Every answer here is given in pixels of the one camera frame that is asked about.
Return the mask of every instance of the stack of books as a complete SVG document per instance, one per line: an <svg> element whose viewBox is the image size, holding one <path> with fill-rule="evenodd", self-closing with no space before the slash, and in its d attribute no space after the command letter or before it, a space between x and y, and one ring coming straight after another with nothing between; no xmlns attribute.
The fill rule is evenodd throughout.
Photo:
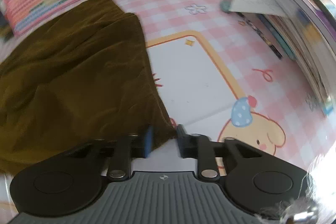
<svg viewBox="0 0 336 224"><path fill-rule="evenodd" d="M285 16L259 15L305 74L325 115L336 106L336 8L330 0L275 0Z"/></svg>

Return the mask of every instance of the teal round object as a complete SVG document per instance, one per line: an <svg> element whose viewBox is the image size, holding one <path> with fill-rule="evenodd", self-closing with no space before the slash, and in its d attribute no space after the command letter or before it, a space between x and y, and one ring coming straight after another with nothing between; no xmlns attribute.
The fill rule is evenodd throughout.
<svg viewBox="0 0 336 224"><path fill-rule="evenodd" d="M229 10L229 9L230 9L230 6L231 6L231 1L230 1L230 0L222 0L222 1L220 2L219 6L220 6L220 9L221 9L223 12L225 12L225 13L227 13L227 14L231 13L230 10Z"/></svg>

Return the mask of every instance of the cartoon dog face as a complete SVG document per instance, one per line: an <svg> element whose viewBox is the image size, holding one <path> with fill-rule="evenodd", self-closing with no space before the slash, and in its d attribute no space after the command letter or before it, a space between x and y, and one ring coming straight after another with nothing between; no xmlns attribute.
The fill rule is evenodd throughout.
<svg viewBox="0 0 336 224"><path fill-rule="evenodd" d="M224 138L232 137L274 155L276 148L285 144L283 129L275 121L259 113L251 112L251 116L251 124L245 127L234 126L230 119L222 129L218 141L223 142Z"/></svg>

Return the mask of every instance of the folded garment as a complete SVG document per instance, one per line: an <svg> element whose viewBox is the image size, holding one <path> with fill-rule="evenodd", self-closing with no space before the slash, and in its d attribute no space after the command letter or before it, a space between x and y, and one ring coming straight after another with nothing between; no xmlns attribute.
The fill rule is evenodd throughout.
<svg viewBox="0 0 336 224"><path fill-rule="evenodd" d="M88 0L30 34L0 64L0 170L17 173L90 139L154 127L174 135L139 19Z"/></svg>

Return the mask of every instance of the table surface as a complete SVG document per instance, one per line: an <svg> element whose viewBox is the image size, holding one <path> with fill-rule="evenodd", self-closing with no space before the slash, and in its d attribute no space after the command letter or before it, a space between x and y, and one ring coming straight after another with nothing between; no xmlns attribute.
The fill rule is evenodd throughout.
<svg viewBox="0 0 336 224"><path fill-rule="evenodd" d="M114 1L139 16L159 94L172 122L183 123L189 134L212 140L232 135L304 169L334 149L335 112L323 116L296 62L255 15L248 17L278 48L281 60L236 13L223 13L221 0ZM25 36L0 44L0 62ZM160 170L166 153L176 152L168 143L146 163L135 161L135 169ZM191 164L184 160L180 166ZM4 220L14 212L6 182L0 180Z"/></svg>

